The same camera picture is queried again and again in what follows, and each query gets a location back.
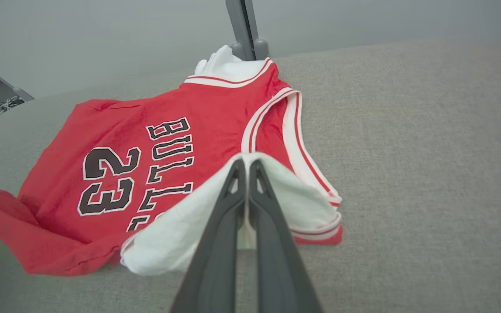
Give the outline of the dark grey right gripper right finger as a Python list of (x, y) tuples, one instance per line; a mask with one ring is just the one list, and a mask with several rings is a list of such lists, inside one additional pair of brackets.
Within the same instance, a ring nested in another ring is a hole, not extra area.
[(249, 222), (256, 231), (258, 313), (323, 313), (262, 162), (249, 168)]

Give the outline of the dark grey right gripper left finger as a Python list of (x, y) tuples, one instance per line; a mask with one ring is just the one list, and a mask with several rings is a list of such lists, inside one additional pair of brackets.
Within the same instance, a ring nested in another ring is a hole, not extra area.
[(171, 313), (235, 313), (239, 218), (246, 195), (245, 164), (230, 167)]

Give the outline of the red Bulls 23 jersey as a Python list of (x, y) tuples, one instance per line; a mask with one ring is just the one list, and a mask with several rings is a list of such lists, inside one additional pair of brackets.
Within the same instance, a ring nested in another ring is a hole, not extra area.
[(18, 196), (0, 190), (0, 240), (30, 275), (185, 271), (230, 167), (259, 160), (294, 241), (340, 244), (342, 198), (305, 147), (303, 106), (271, 59), (229, 46), (157, 97), (80, 103)]

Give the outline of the grey partition post with slot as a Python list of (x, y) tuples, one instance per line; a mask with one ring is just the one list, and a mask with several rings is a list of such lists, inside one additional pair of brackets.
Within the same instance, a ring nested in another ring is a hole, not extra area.
[(268, 42), (259, 38), (253, 0), (225, 0), (235, 42), (229, 46), (244, 61), (270, 57)]

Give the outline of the plain grey partition post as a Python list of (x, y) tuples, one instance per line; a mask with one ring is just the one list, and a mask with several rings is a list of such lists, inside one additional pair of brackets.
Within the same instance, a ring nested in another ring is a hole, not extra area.
[(0, 82), (2, 82), (6, 86), (8, 86), (10, 89), (12, 89), (14, 91), (14, 93), (16, 95), (18, 95), (20, 98), (22, 98), (24, 101), (28, 102), (28, 101), (34, 100), (34, 97), (32, 97), (29, 93), (27, 93), (26, 91), (24, 91), (18, 87), (14, 87), (14, 85), (7, 82), (4, 78), (0, 77)]

